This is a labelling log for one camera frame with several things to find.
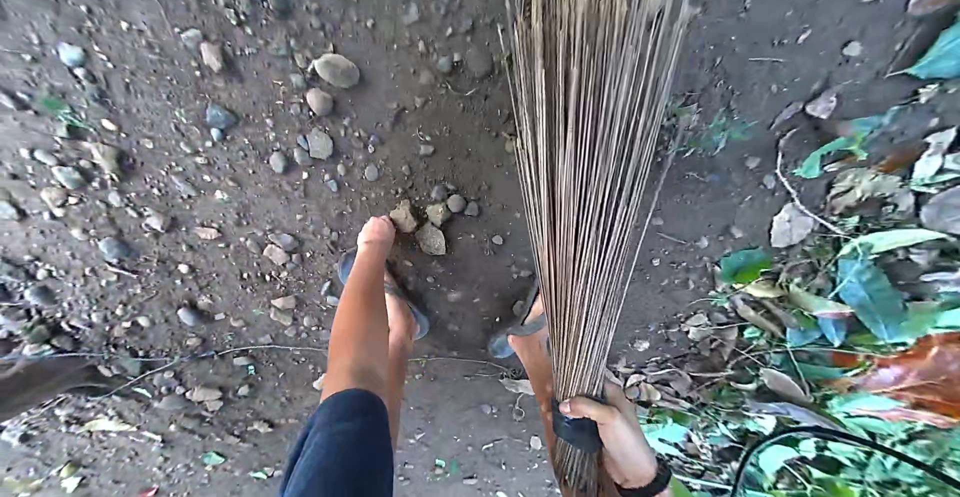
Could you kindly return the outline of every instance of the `wire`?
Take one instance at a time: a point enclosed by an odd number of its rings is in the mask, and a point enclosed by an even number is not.
[[[894,450],[889,446],[884,446],[881,443],[873,442],[870,439],[857,436],[846,431],[839,431],[837,429],[822,428],[820,426],[798,426],[796,428],[779,431],[750,445],[750,448],[743,453],[743,457],[740,459],[740,465],[736,468],[736,476],[733,477],[733,487],[729,491],[730,497],[738,497],[738,494],[743,486],[743,478],[747,472],[747,466],[750,465],[750,460],[753,458],[754,454],[757,454],[767,445],[781,442],[790,436],[797,435],[807,435],[830,442],[854,444],[863,446],[865,448],[870,448],[877,452],[882,452],[888,456],[893,456],[910,467],[916,467],[924,473],[944,483],[945,485],[953,488],[954,490],[960,491],[960,480],[946,475],[931,465],[923,463],[919,459],[915,459],[907,454],[904,454],[903,452]]]

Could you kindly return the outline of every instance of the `black tape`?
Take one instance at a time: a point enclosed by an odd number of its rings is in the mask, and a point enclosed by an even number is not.
[[[596,454],[603,447],[600,440],[600,429],[597,423],[590,418],[573,418],[560,412],[560,402],[557,398],[551,401],[553,407],[553,433],[558,438],[570,443],[588,454]]]

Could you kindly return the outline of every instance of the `flip-flop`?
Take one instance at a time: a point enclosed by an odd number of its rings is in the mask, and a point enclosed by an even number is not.
[[[357,248],[352,248],[346,250],[340,257],[340,261],[337,262],[337,277],[344,286],[347,284],[347,277],[351,275],[351,270],[354,269],[354,261],[356,261],[356,258]],[[430,320],[426,317],[426,313],[410,301],[410,298],[403,292],[399,285],[384,282],[383,291],[407,303],[407,307],[410,308],[410,313],[414,315],[414,320],[416,321],[417,331],[414,340],[419,340],[426,336],[426,333],[430,331]]]
[[[507,341],[508,336],[530,336],[534,332],[540,331],[546,326],[546,313],[530,317],[530,309],[540,294],[540,287],[536,283],[527,292],[527,297],[523,301],[520,314],[520,321],[495,333],[486,343],[486,352],[495,359],[506,359],[514,354],[514,348]]]

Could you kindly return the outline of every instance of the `broom bristle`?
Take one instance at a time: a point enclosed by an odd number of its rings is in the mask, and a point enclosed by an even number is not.
[[[687,0],[507,0],[516,162],[559,400],[602,393],[636,265],[644,188]],[[558,439],[561,486],[595,494],[598,466]]]

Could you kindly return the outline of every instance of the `soil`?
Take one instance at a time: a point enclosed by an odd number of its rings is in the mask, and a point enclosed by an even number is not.
[[[323,349],[333,307],[322,286],[335,276],[334,264],[359,227],[403,198],[424,207],[434,186],[450,184],[478,203],[480,215],[455,214],[444,224],[445,256],[427,256],[412,235],[403,235],[391,262],[433,322],[416,356],[474,361],[411,363],[396,493],[552,494],[546,452],[530,446],[542,430],[533,399],[505,390],[498,382],[501,368],[483,362],[486,338],[510,317],[533,270],[507,138],[514,130],[505,74],[499,63],[480,79],[463,61],[450,74],[437,69],[440,57],[466,57],[471,48],[501,59],[503,0],[291,1],[290,14],[281,18],[250,0],[0,0],[0,88],[23,98],[63,98],[93,128],[62,139],[46,113],[0,115],[3,188],[25,213],[19,221],[0,221],[2,256],[30,277],[44,278],[40,282],[57,299],[54,306],[31,308],[33,323],[46,323],[54,338],[69,337],[60,342],[81,352],[186,358],[169,368],[173,377],[166,382],[150,376],[106,399],[62,396],[14,419],[7,425],[26,427],[31,438],[15,447],[0,443],[4,476],[48,477],[37,494],[60,494],[50,473],[71,462],[84,477],[78,495],[134,495],[153,487],[160,487],[159,495],[274,492],[280,473],[266,480],[248,473],[283,469],[317,404],[319,393],[310,384],[324,371],[323,353],[267,348],[233,354],[253,357],[252,369],[234,365],[232,356],[198,355],[255,344]],[[711,131],[718,113],[754,125],[748,138],[730,141],[715,155],[688,143],[668,172],[611,352],[630,363],[689,348],[676,331],[677,316],[698,307],[691,304],[711,288],[709,264],[732,249],[766,244],[770,219],[788,198],[781,186],[762,184],[775,167],[777,139],[767,128],[777,113],[841,84],[837,118],[885,111],[919,85],[883,77],[912,60],[943,27],[937,17],[907,21],[906,0],[693,2],[701,12],[674,88],[678,104],[699,106],[691,143]],[[419,18],[404,24],[412,3]],[[243,18],[239,25],[228,10]],[[466,19],[472,20],[468,30]],[[221,73],[182,41],[190,28],[222,46]],[[842,55],[854,40],[864,54]],[[84,48],[92,82],[58,59],[58,42]],[[335,88],[298,65],[331,49],[359,67],[357,86]],[[305,90],[292,74],[329,92],[334,111],[310,115]],[[215,141],[204,123],[211,101],[240,118],[223,141]],[[119,130],[106,129],[101,120]],[[334,155],[309,166],[294,163],[297,136],[316,127],[333,137]],[[824,138],[812,125],[801,126],[788,162]],[[106,176],[90,163],[83,141],[122,150],[123,172]],[[419,155],[421,144],[435,153]],[[23,152],[36,149],[53,152],[88,181],[70,191],[62,217],[41,199],[41,189],[57,185],[51,168]],[[289,163],[283,174],[268,162],[276,151]],[[750,156],[759,158],[754,168],[746,166]],[[375,182],[364,177],[369,165],[378,168]],[[197,194],[183,197],[171,175],[189,181]],[[326,177],[337,180],[337,192]],[[820,202],[822,191],[822,184],[806,184],[801,198]],[[171,221],[167,232],[141,226],[148,208]],[[202,239],[197,227],[220,235]],[[290,253],[297,257],[290,264],[260,254],[276,233],[295,239]],[[496,235],[502,245],[492,243]],[[125,241],[133,255],[108,266],[96,244],[105,237]],[[24,284],[7,287],[14,296],[7,308],[15,312]],[[269,317],[270,300],[285,295],[297,297],[289,326]],[[203,322],[186,326],[177,316],[182,307],[200,309]],[[651,346],[632,349],[636,340]],[[165,361],[92,364],[101,369],[96,375],[122,384],[122,375]],[[192,404],[157,408],[178,387],[198,386],[221,391],[222,406],[212,413]],[[248,395],[240,395],[245,386]],[[515,405],[525,410],[520,421]],[[80,429],[103,417],[137,429]],[[200,455],[208,451],[227,461],[205,468]],[[475,484],[464,483],[474,475]]]

